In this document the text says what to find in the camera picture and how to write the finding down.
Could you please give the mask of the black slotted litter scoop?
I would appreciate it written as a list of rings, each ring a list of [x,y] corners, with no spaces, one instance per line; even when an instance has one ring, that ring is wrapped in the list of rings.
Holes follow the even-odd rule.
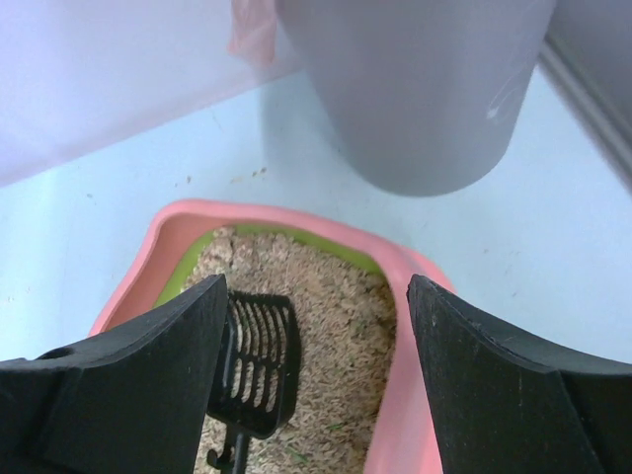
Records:
[[[267,439],[295,412],[302,346],[294,306],[278,294],[231,290],[206,413],[226,426],[209,466],[244,473],[251,439]]]

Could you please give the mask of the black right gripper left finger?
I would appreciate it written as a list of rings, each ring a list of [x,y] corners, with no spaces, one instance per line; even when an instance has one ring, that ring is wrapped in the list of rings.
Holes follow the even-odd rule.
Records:
[[[97,336],[1,364],[5,473],[190,473],[227,308],[223,276]]]

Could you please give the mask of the pink and green litter box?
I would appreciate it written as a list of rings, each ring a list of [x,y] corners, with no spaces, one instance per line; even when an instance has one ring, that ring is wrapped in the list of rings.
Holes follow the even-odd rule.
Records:
[[[365,462],[368,473],[438,473],[440,456],[420,366],[407,288],[414,275],[451,284],[424,256],[344,223],[288,208],[185,199],[158,212],[131,267],[96,319],[97,335],[149,311],[178,263],[201,236],[236,223],[295,228],[369,256],[384,272],[397,309],[397,333],[389,380]]]

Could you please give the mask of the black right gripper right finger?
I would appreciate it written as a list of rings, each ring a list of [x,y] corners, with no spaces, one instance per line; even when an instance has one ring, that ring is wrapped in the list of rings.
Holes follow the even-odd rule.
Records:
[[[446,473],[627,473],[631,367],[510,324],[425,276],[407,290]]]

